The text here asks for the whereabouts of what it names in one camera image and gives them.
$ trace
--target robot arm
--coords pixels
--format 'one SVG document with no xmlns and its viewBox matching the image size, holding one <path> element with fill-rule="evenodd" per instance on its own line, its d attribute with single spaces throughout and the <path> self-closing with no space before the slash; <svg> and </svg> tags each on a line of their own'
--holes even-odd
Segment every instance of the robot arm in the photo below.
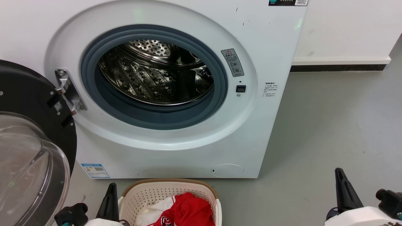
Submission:
<svg viewBox="0 0 402 226">
<path fill-rule="evenodd" d="M 88 221 L 84 226 L 124 226 L 116 221 L 104 220 L 104 219 L 93 219 Z"/>
<path fill-rule="evenodd" d="M 331 209 L 325 226 L 402 226 L 402 193 L 379 190 L 378 208 L 364 207 L 343 169 L 335 169 L 337 207 Z"/>
</svg>

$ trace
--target washing machine door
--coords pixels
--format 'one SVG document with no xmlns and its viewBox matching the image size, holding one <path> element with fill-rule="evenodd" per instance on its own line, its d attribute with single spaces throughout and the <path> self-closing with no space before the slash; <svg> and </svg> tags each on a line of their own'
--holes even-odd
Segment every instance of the washing machine door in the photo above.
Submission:
<svg viewBox="0 0 402 226">
<path fill-rule="evenodd" d="M 65 200 L 76 156 L 70 109 L 40 74 L 0 61 L 0 219 L 50 225 Z"/>
</svg>

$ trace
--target metal hinge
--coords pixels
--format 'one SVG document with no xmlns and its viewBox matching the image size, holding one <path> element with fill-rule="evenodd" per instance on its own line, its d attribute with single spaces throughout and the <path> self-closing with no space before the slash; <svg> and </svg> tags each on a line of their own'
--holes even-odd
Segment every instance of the metal hinge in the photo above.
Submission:
<svg viewBox="0 0 402 226">
<path fill-rule="evenodd" d="M 70 108 L 71 114 L 75 115 L 79 110 L 87 110 L 81 96 L 78 94 L 73 83 L 70 79 L 70 74 L 66 69 L 56 69 L 55 75 L 58 84 L 60 85 L 56 88 L 56 91 L 63 96 Z"/>
</svg>

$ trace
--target concrete floor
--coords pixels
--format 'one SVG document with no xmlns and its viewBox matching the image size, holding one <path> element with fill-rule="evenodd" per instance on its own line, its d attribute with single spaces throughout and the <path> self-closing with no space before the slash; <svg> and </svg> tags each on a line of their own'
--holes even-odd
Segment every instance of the concrete floor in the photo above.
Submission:
<svg viewBox="0 0 402 226">
<path fill-rule="evenodd" d="M 218 192 L 223 225 L 323 225 L 336 206 L 341 167 L 364 205 L 381 188 L 402 191 L 402 39 L 382 72 L 291 73 L 258 179 L 204 179 Z M 76 167 L 66 205 L 94 218 L 107 185 Z"/>
</svg>

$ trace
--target white plastic basket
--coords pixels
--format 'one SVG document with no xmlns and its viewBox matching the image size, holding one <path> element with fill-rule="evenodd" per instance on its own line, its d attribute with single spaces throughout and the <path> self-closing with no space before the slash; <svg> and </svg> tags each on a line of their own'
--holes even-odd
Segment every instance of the white plastic basket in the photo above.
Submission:
<svg viewBox="0 0 402 226">
<path fill-rule="evenodd" d="M 207 200 L 215 226 L 222 226 L 222 208 L 216 191 L 207 183 L 190 179 L 146 179 L 130 185 L 119 199 L 119 217 L 135 225 L 138 212 L 173 195 L 191 192 Z"/>
</svg>

